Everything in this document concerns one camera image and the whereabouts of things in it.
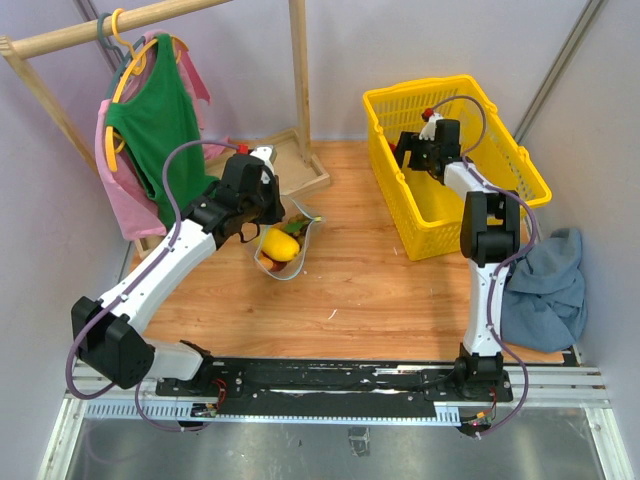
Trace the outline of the toy steak slice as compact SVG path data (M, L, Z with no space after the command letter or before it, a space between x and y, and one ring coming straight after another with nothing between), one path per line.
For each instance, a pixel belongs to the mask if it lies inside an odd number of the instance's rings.
M263 253L259 255L259 263L268 272L279 272L286 266L285 263L273 260Z

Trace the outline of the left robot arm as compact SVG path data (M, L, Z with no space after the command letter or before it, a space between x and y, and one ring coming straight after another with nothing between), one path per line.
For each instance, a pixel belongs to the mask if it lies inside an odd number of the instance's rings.
M274 225L284 216L273 162L276 150L260 145L236 153L221 180L182 213L161 244L99 299L72 307L73 358L123 390L146 378L177 379L190 394L214 383L210 355L193 343L146 340L143 333L168 296L201 262L247 224Z

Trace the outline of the clear zip top bag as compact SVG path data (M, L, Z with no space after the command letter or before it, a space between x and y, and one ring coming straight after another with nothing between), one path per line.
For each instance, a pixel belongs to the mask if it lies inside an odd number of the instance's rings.
M279 281L289 281L303 269L307 253L326 217L289 195L280 197L284 217L261 225L259 235L246 246L254 265Z

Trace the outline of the longan fruit bunch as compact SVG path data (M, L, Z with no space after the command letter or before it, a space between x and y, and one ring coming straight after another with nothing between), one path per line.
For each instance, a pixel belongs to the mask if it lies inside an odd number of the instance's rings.
M304 214L298 214L290 217L286 223L283 223L280 226L280 230L293 238L299 238L306 234L306 230L311 221L312 219L308 216Z

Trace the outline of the yellow toy banana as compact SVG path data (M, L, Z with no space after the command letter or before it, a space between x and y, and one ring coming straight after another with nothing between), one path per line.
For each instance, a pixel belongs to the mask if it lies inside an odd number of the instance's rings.
M278 262L287 263L295 259L301 251L296 239L278 228L270 228L263 235L261 251Z

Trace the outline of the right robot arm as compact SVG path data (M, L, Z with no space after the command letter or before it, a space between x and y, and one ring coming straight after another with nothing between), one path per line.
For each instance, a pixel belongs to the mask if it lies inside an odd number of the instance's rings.
M491 393L513 398L504 371L500 321L508 263L520 251L520 198L493 185L462 154L460 122L428 109L419 132L403 131L394 148L398 165L426 172L463 201L460 250L471 276L469 323L445 384L466 400Z

